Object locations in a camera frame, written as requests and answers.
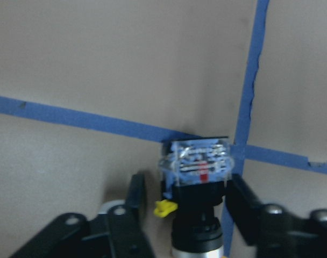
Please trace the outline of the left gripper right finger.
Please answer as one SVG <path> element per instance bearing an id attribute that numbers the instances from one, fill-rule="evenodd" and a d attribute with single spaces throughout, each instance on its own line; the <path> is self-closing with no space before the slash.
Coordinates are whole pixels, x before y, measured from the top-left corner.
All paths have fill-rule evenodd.
<path id="1" fill-rule="evenodd" d="M 226 207 L 245 243 L 257 248 L 256 257 L 268 257 L 268 214 L 265 205 L 241 175 L 232 174 L 226 184 Z"/>

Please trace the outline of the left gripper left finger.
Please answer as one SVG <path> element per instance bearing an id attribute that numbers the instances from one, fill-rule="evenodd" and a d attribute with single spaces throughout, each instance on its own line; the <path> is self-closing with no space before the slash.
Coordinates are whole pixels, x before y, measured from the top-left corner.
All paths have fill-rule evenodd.
<path id="1" fill-rule="evenodd" d="M 122 257 L 155 257 L 150 241 L 142 229 L 146 213 L 146 187 L 144 174 L 131 177 L 125 198 L 124 222 L 122 223 Z"/>

